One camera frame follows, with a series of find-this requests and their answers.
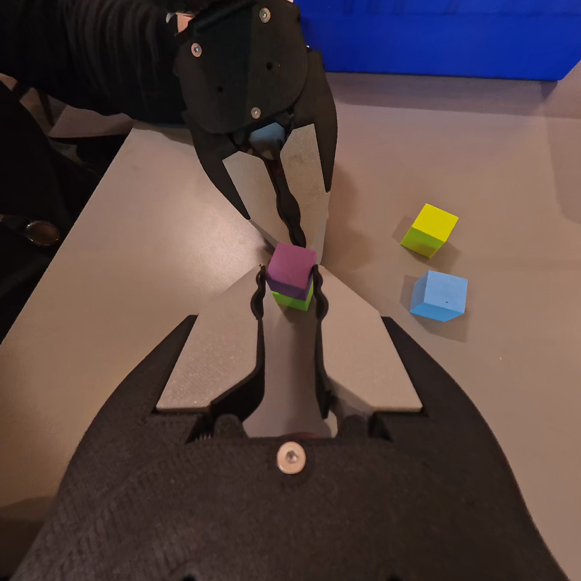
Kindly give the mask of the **yellow foam cube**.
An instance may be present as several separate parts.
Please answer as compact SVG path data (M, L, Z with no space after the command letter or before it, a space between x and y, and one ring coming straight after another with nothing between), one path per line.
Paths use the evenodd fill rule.
M458 220L458 216L426 203L400 245L425 258L432 258L447 242Z

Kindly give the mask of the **purple foam cube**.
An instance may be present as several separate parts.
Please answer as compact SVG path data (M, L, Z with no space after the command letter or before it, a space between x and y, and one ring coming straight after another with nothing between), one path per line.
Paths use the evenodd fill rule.
M267 267L266 279L273 292L291 299L306 300L317 264L314 250L287 243L278 243Z

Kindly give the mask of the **person's black clothing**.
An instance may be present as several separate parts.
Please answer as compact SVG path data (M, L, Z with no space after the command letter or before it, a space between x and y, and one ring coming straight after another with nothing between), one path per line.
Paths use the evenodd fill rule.
M1 340L125 139L81 140L77 163L1 83Z

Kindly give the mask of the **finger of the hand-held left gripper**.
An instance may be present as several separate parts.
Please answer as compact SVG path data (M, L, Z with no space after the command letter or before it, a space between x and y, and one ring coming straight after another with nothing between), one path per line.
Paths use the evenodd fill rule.
M223 164L254 228L273 247L290 243L305 248L300 206L287 184L282 162L238 151Z
M287 185L300 208L306 247L323 257L330 193L325 190L314 124L294 129L281 150Z

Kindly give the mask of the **green foam cube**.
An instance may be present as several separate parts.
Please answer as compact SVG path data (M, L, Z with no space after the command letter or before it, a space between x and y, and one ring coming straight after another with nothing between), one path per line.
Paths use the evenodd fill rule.
M295 297L288 296L286 294L280 294L279 292L272 291L275 302L280 307L288 307L300 311L308 311L311 299L314 292L314 283L312 282L309 288L309 292L305 299L296 299Z

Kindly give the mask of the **blue plastic bin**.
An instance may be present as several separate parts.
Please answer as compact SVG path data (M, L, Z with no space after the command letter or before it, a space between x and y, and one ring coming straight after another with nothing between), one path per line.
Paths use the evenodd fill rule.
M327 71L560 81L580 1L296 1Z

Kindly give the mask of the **blue foam cube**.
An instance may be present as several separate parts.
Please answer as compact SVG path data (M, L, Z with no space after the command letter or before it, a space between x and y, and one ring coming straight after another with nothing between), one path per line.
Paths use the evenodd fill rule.
M468 280L443 272L428 271L412 289L410 313L447 322L465 313Z

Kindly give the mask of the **person's left forearm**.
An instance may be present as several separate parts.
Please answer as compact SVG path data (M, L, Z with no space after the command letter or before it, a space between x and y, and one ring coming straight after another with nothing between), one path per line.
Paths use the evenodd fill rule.
M1 1L1 74L104 116L182 124L181 1Z

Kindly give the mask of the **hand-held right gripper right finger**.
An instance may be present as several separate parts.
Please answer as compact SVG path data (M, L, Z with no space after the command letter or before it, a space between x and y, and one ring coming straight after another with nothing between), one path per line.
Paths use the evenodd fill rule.
M315 391L322 418L330 411L340 419L421 411L379 311L322 266L313 270L313 298Z

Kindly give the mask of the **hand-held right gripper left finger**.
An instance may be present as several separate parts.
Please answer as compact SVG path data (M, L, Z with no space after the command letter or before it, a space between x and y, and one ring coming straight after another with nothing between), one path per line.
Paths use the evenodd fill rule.
M198 314L156 404L158 412L248 419L265 392L265 267L244 274Z

